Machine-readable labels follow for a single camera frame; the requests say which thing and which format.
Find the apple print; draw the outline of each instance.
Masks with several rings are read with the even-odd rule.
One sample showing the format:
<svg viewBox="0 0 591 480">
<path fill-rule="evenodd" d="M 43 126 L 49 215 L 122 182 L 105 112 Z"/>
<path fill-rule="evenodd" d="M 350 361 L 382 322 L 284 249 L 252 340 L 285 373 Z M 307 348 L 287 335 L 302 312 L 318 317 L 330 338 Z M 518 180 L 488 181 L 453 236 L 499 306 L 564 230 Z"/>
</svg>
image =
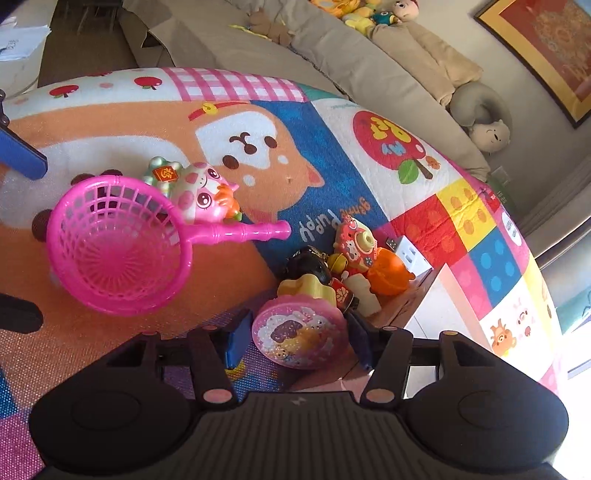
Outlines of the apple print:
<svg viewBox="0 0 591 480">
<path fill-rule="evenodd" d="M 134 80 L 136 85 L 142 88 L 156 90 L 156 87 L 162 85 L 162 80 L 156 77 L 138 77 Z"/>
<path fill-rule="evenodd" d="M 78 85 L 62 85 L 61 87 L 56 87 L 53 90 L 49 91 L 49 95 L 52 95 L 53 98 L 68 98 L 68 93 L 73 93 L 78 90 Z"/>
<path fill-rule="evenodd" d="M 353 132 L 367 155 L 380 165 L 398 171 L 400 183 L 414 182 L 419 173 L 427 180 L 433 179 L 433 174 L 419 162 L 425 158 L 424 147 L 404 128 L 375 113 L 361 111 L 353 117 Z M 437 168 L 434 162 L 428 163 L 431 168 Z"/>
</svg>

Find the cartoon puppy face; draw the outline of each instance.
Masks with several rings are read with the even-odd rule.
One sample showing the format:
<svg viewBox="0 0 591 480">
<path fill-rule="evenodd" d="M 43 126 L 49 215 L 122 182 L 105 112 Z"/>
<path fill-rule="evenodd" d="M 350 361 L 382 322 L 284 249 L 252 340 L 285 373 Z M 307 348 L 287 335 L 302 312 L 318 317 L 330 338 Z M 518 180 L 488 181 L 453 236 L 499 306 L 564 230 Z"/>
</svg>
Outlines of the cartoon puppy face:
<svg viewBox="0 0 591 480">
<path fill-rule="evenodd" d="M 503 356 L 511 348 L 517 345 L 517 339 L 513 337 L 513 334 L 507 328 L 507 325 L 501 323 L 501 319 L 499 319 L 499 324 L 497 326 L 491 327 L 491 330 L 493 333 L 493 336 L 491 337 L 492 351 L 495 355 Z"/>
<path fill-rule="evenodd" d="M 254 222 L 277 220 L 308 187 L 324 180 L 296 149 L 281 121 L 255 105 L 217 108 L 192 121 L 205 160 L 240 186 L 236 198 Z"/>
</svg>

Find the orange toy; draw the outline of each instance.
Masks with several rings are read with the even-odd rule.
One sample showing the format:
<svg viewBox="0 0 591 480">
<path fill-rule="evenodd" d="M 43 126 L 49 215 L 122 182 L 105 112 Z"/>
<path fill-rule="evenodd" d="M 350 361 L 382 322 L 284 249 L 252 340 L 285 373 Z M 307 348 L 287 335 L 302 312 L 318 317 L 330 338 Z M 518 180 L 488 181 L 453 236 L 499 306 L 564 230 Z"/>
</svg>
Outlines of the orange toy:
<svg viewBox="0 0 591 480">
<path fill-rule="evenodd" d="M 378 257 L 367 272 L 371 290 L 380 295 L 400 295 L 415 279 L 396 254 L 386 248 L 378 248 Z"/>
</svg>

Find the black plastic part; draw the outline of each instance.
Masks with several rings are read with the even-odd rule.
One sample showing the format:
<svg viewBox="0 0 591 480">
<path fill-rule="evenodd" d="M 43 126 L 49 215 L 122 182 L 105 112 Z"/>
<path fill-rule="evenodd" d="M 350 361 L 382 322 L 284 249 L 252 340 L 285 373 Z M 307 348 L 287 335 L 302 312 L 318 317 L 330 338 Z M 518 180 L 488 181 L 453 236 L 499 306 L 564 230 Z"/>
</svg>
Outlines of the black plastic part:
<svg viewBox="0 0 591 480">
<path fill-rule="evenodd" d="M 457 332 L 439 341 L 375 333 L 372 351 L 383 353 L 359 405 L 342 392 L 250 393 L 239 404 L 205 330 L 138 336 L 33 407 L 31 435 L 48 464 L 37 478 L 562 478 L 545 461 L 568 416 L 549 390 Z M 190 366 L 200 409 L 157 380 L 179 362 Z M 412 364 L 441 364 L 444 375 L 401 401 Z M 232 396 L 212 404 L 209 390 Z M 375 401 L 372 390 L 394 397 Z"/>
<path fill-rule="evenodd" d="M 197 328 L 187 334 L 187 341 L 191 352 L 191 378 L 195 400 L 209 409 L 226 409 L 235 407 L 238 398 L 226 375 L 224 365 L 217 355 L 216 349 L 209 338 L 209 333 Z M 224 402 L 211 403 L 204 397 L 208 391 L 227 391 L 232 396 Z"/>
<path fill-rule="evenodd" d="M 89 475 L 122 473 L 178 446 L 191 411 L 155 375 L 159 339 L 131 339 L 35 404 L 29 430 L 45 463 Z M 164 413 L 165 421 L 159 421 Z"/>
<path fill-rule="evenodd" d="M 361 394 L 360 404 L 367 408 L 393 410 L 402 401 L 406 390 L 408 367 L 413 351 L 413 334 L 399 328 L 382 330 L 382 332 L 390 335 L 390 339 L 379 364 Z M 391 399 L 389 401 L 383 398 L 380 401 L 373 400 L 368 396 L 368 392 L 375 390 L 391 393 Z"/>
<path fill-rule="evenodd" d="M 33 302 L 0 293 L 0 329 L 17 333 L 36 332 L 43 314 Z"/>
<path fill-rule="evenodd" d="M 439 340 L 443 377 L 408 403 L 418 440 L 474 471 L 530 469 L 562 444 L 569 417 L 550 390 L 456 332 Z"/>
<path fill-rule="evenodd" d="M 316 275 L 320 283 L 324 285 L 328 285 L 332 279 L 326 262 L 309 247 L 299 250 L 287 261 L 285 278 L 297 280 L 306 273 Z"/>
</svg>

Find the green leaf graphic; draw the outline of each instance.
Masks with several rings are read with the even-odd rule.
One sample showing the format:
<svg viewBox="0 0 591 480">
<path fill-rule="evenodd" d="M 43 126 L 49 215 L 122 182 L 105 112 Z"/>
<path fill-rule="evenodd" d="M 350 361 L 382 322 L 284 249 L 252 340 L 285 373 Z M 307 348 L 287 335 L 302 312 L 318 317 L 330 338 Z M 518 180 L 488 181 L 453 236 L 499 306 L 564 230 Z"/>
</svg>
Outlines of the green leaf graphic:
<svg viewBox="0 0 591 480">
<path fill-rule="evenodd" d="M 418 167 L 414 160 L 404 160 L 398 167 L 400 183 L 408 185 L 418 178 Z"/>
</svg>

